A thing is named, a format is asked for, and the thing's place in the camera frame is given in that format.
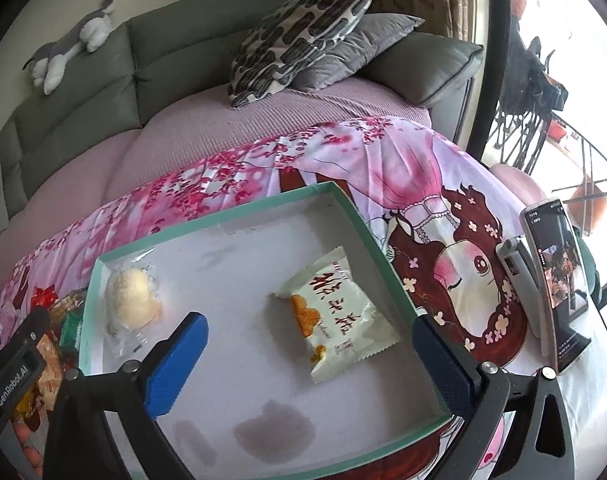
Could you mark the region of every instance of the clear plastic bag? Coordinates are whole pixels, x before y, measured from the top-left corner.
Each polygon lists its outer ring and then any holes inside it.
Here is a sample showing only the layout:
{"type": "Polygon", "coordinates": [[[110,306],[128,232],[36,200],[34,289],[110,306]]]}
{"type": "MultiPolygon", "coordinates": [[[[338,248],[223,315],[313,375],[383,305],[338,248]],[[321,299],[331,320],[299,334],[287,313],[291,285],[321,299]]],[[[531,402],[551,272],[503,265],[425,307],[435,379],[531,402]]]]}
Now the clear plastic bag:
{"type": "Polygon", "coordinates": [[[139,256],[113,268],[106,283],[106,334],[118,362],[133,357],[163,318],[154,265],[141,260],[139,256]]]}

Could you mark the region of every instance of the smartphone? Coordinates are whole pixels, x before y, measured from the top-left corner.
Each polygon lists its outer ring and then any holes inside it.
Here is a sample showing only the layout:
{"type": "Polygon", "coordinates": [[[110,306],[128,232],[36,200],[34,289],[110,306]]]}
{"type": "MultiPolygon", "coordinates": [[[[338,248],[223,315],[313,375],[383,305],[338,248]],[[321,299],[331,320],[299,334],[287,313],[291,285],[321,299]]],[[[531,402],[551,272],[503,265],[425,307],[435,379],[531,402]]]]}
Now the smartphone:
{"type": "Polygon", "coordinates": [[[543,302],[542,354],[551,359],[557,373],[562,373],[586,349],[593,333],[577,239],[563,204],[556,198],[526,207],[520,221],[543,302]]]}

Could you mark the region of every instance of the stuffed dog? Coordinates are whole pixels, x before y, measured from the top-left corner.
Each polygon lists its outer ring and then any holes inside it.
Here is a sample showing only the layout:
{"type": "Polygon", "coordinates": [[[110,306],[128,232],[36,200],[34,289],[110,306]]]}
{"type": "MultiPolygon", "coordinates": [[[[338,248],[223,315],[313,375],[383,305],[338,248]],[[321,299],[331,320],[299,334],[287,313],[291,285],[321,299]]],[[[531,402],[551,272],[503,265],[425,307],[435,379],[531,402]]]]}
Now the stuffed dog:
{"type": "Polygon", "coordinates": [[[94,52],[112,31],[108,16],[115,8],[115,0],[102,0],[101,8],[84,16],[69,32],[58,41],[40,46],[23,68],[33,78],[35,87],[44,86],[44,94],[49,95],[64,78],[66,63],[84,50],[94,52]]]}

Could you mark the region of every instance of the sofa armrest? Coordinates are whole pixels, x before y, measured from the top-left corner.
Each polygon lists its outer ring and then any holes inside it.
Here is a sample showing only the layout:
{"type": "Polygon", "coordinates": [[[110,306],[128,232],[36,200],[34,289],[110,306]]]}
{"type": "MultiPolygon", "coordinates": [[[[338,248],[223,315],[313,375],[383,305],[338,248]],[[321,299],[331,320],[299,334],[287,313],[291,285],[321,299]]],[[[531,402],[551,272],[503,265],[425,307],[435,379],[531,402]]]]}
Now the sofa armrest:
{"type": "Polygon", "coordinates": [[[387,86],[412,105],[431,108],[466,85],[482,62],[481,45],[413,32],[359,75],[387,86]]]}

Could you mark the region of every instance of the patterned pillow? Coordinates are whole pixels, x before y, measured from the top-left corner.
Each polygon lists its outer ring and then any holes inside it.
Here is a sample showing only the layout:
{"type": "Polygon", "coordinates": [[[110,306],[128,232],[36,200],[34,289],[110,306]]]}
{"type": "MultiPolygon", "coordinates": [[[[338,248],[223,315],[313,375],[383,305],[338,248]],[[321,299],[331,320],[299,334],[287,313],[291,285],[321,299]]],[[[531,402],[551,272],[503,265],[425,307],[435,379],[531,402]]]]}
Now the patterned pillow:
{"type": "Polygon", "coordinates": [[[288,0],[266,16],[232,61],[232,106],[286,88],[355,28],[372,1],[288,0]]]}

